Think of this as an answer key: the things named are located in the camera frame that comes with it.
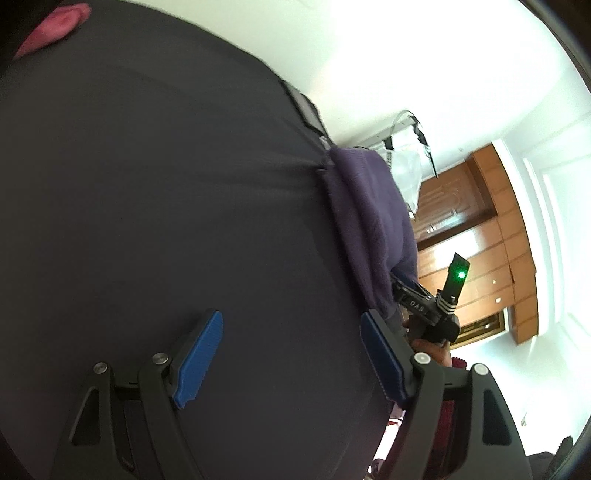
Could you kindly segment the person's right hand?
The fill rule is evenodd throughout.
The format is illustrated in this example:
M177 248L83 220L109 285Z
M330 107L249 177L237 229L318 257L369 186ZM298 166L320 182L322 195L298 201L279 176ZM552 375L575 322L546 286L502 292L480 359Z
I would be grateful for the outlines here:
M407 341L415 352L428 354L436 363L443 367L451 368L453 366L450 344L444 342L434 344L428 340L420 338L417 333L424 326L424 323L414 316L402 322L407 330Z

